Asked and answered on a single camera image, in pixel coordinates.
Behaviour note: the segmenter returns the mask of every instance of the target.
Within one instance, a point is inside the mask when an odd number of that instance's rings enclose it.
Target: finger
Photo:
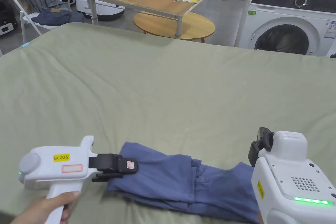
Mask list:
[[[63,213],[62,213],[62,218],[61,218],[61,220],[62,220],[62,221],[68,220],[68,219],[70,218],[70,216],[71,216],[71,211],[70,211],[70,209],[65,209],[65,210],[63,211]]]
[[[66,204],[69,204],[72,201],[74,201],[76,198],[78,198],[79,193],[80,193],[79,191],[68,192],[68,193],[60,194],[59,196],[55,198],[46,199],[44,202],[45,208],[52,211],[58,207],[62,207]]]

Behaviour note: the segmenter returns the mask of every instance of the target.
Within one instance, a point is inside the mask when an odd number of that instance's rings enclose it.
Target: red label outline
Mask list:
[[[77,171],[73,171],[73,172],[82,172],[82,171],[83,171],[83,165],[64,165],[64,166],[62,166],[62,173],[72,173],[72,172],[64,172],[64,171],[63,171],[63,168],[64,168],[65,166],[81,166],[81,167],[82,167],[82,170],[77,170]]]

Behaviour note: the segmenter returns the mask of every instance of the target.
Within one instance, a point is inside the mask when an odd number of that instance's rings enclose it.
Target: table leg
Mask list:
[[[176,33],[175,33],[175,38],[180,39],[181,36],[181,26],[182,26],[182,16],[177,17],[177,26],[176,26]]]
[[[98,16],[97,16],[97,9],[96,9],[96,0],[89,0],[90,1],[90,8],[92,11],[92,24],[98,25]]]

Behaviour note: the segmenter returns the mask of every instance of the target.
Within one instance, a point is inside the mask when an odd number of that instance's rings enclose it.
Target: yellow sticker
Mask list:
[[[260,197],[263,200],[264,197],[265,197],[265,191],[264,191],[263,185],[260,181],[258,181],[258,190],[259,190],[259,193],[260,193]]]
[[[70,161],[70,154],[57,154],[54,155],[54,162]]]

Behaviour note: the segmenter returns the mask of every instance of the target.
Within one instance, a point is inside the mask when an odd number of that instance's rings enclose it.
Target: green sticker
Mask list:
[[[256,11],[249,11],[247,14],[255,16],[256,13],[257,13]]]

